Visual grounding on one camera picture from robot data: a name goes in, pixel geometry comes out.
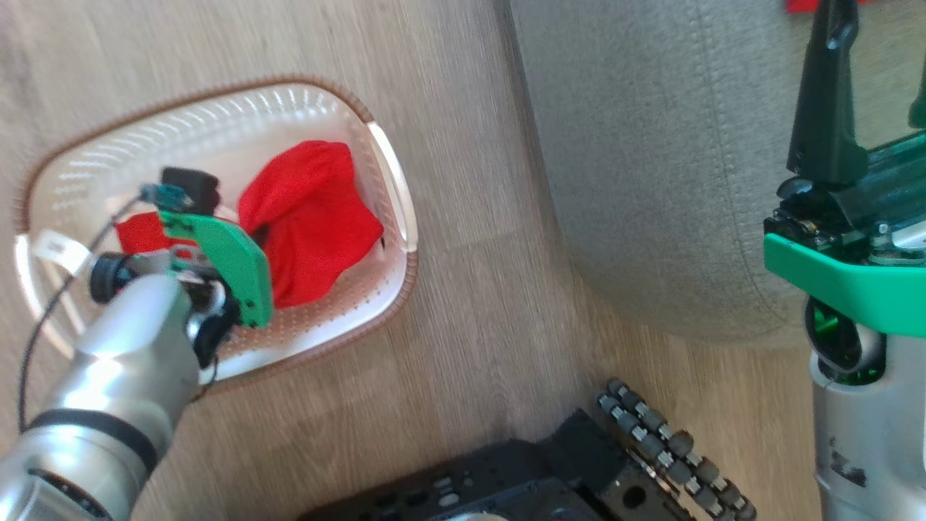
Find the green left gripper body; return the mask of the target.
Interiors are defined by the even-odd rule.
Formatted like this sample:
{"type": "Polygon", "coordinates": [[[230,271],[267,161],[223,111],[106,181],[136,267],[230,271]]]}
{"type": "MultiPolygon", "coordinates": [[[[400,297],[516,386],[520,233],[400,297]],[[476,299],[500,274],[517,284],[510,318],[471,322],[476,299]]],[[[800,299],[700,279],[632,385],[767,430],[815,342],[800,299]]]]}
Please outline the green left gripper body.
{"type": "Polygon", "coordinates": [[[264,329],[274,313],[268,258],[235,222],[188,212],[160,211],[166,237],[195,242],[240,304],[241,322],[264,329]]]}

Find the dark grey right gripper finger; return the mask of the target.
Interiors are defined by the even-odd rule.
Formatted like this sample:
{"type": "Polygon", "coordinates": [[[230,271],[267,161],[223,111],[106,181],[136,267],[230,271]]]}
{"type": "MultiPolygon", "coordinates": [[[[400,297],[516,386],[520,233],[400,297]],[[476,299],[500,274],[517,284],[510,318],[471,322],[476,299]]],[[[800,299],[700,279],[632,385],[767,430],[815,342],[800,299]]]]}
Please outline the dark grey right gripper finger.
{"type": "Polygon", "coordinates": [[[926,69],[922,70],[919,89],[907,112],[907,124],[910,128],[926,130],[926,69]]]}
{"type": "Polygon", "coordinates": [[[791,126],[787,169],[808,182],[849,187],[869,156],[854,134],[850,50],[859,33],[857,0],[819,0],[791,126]]]}

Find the grey roller omni wheel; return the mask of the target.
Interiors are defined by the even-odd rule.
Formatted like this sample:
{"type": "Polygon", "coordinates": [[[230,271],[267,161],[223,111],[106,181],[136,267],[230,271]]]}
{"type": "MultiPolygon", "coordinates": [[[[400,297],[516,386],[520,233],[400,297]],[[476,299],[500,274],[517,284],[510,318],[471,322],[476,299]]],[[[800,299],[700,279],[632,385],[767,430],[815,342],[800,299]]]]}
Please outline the grey roller omni wheel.
{"type": "Polygon", "coordinates": [[[658,409],[621,379],[596,398],[645,472],[677,498],[684,492],[712,521],[757,521],[757,509],[711,459],[695,451],[692,435],[675,429],[658,409]]]}

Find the white brown-rimmed laundry basket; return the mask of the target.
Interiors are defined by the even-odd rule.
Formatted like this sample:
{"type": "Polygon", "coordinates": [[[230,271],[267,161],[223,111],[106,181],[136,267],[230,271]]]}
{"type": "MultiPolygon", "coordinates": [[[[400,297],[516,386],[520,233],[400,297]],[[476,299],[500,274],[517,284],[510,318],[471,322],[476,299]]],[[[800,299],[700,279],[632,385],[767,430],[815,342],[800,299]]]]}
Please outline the white brown-rimmed laundry basket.
{"type": "Polygon", "coordinates": [[[234,217],[245,185],[272,158],[307,140],[349,146],[356,186],[383,225],[379,246],[321,300],[275,313],[267,329],[240,329],[219,353],[214,389],[244,386],[311,362],[383,326],[408,301],[417,276],[417,219],[394,149],[349,90],[317,76],[282,76],[195,93],[124,115],[46,153],[14,199],[14,269],[33,316],[66,271],[33,256],[43,229],[88,247],[118,205],[160,169],[219,178],[234,217]]]}

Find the plain red cloth garment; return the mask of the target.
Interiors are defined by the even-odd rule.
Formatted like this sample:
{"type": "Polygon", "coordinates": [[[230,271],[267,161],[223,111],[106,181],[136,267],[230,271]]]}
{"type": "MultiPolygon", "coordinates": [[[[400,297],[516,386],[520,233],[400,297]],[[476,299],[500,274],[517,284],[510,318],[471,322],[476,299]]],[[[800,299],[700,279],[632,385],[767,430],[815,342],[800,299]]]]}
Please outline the plain red cloth garment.
{"type": "Polygon", "coordinates": [[[379,241],[383,225],[355,175],[347,145],[312,140],[272,158],[245,188],[238,224],[267,257],[276,309],[320,300],[379,241]]]}

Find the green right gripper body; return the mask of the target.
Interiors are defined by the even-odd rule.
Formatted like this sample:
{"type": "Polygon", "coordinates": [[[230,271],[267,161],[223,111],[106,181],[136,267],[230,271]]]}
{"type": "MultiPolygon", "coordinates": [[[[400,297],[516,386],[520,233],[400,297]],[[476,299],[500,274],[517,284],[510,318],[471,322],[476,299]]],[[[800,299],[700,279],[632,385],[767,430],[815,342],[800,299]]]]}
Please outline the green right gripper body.
{"type": "Polygon", "coordinates": [[[763,222],[764,264],[853,322],[926,337],[926,133],[867,158],[847,187],[784,182],[763,222]]]}

